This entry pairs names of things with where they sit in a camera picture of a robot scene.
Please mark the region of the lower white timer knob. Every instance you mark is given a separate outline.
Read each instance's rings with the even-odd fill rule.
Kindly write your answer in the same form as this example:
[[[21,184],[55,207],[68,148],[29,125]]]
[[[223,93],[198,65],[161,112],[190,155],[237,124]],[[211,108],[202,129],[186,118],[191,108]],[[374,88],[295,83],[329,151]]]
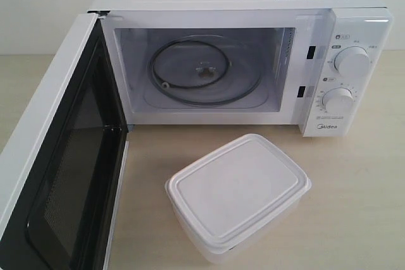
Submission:
[[[322,97],[323,108],[333,114],[348,113],[354,104],[351,91],[346,88],[336,88],[329,90]]]

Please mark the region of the white microwave oven body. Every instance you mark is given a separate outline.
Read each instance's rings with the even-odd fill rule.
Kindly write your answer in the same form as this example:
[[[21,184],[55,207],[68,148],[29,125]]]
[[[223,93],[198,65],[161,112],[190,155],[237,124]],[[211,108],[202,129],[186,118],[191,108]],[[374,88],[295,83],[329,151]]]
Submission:
[[[91,11],[111,15],[128,125],[295,125],[305,137],[347,134],[393,22],[381,0],[94,0]],[[148,76],[151,55],[194,34],[249,44],[263,64],[257,88],[215,107],[162,94]],[[334,59],[353,46],[368,53],[370,69],[343,77]],[[322,97],[336,88],[351,91],[348,113],[322,106]]]

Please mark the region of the white microwave door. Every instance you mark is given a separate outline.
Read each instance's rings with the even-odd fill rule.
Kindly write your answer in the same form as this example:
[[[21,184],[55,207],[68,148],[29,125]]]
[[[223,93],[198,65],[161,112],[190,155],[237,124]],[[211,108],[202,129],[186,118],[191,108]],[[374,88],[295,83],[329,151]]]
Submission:
[[[1,268],[106,269],[127,106],[111,15],[78,15],[1,153]]]

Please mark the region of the upper white control knob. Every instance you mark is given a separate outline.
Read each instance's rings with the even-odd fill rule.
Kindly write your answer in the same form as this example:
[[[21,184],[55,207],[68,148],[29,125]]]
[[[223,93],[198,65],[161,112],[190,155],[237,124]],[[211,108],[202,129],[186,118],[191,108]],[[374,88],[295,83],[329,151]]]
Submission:
[[[343,77],[361,77],[366,75],[370,69],[370,57],[368,53],[358,46],[348,47],[334,59],[335,69]]]

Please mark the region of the glass turntable plate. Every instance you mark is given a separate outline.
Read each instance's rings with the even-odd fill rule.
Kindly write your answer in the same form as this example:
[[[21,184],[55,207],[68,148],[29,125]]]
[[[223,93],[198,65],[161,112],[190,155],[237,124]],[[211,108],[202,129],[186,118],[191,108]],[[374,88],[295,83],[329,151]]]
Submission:
[[[160,46],[147,71],[152,84],[174,101],[215,107],[252,93],[263,77],[263,64],[249,44],[219,34],[194,34]]]

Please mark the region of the translucent plastic food container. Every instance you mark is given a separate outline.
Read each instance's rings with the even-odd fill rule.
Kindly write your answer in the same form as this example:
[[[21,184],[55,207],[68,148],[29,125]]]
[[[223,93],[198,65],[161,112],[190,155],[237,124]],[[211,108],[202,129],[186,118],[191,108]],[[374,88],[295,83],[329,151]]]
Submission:
[[[165,183],[182,229],[213,264],[260,240],[310,188],[311,180],[300,166],[253,133],[210,152]]]

